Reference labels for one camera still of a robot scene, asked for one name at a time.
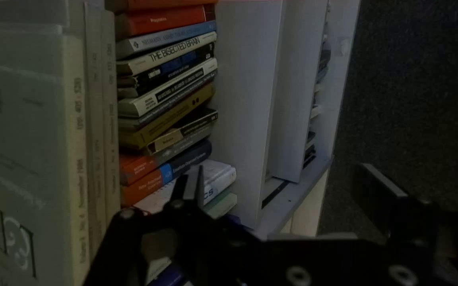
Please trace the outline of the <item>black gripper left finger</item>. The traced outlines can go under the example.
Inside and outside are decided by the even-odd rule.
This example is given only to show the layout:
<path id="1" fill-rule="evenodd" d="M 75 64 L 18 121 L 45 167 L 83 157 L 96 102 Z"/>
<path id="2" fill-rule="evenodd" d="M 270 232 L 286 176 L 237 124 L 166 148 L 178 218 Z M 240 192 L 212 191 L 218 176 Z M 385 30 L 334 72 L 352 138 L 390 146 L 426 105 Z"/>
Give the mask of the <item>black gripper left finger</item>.
<path id="1" fill-rule="evenodd" d="M 194 165 L 177 180 L 161 211 L 116 211 L 83 286 L 143 286 L 150 264 L 159 258 L 170 258 L 196 286 L 213 286 L 216 221 L 202 210 L 204 188 L 204 167 Z"/>

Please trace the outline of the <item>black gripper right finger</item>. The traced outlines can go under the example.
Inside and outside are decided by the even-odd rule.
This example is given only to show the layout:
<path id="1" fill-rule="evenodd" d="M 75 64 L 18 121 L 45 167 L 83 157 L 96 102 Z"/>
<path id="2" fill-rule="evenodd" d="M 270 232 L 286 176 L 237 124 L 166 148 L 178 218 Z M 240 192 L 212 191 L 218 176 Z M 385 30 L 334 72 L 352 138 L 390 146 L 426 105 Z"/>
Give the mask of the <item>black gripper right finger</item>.
<path id="1" fill-rule="evenodd" d="M 458 272 L 458 208 L 444 210 L 434 200 L 407 192 L 369 162 L 355 167 L 352 197 L 387 237 L 385 272 L 393 285 L 452 286 L 434 265 L 447 259 Z"/>

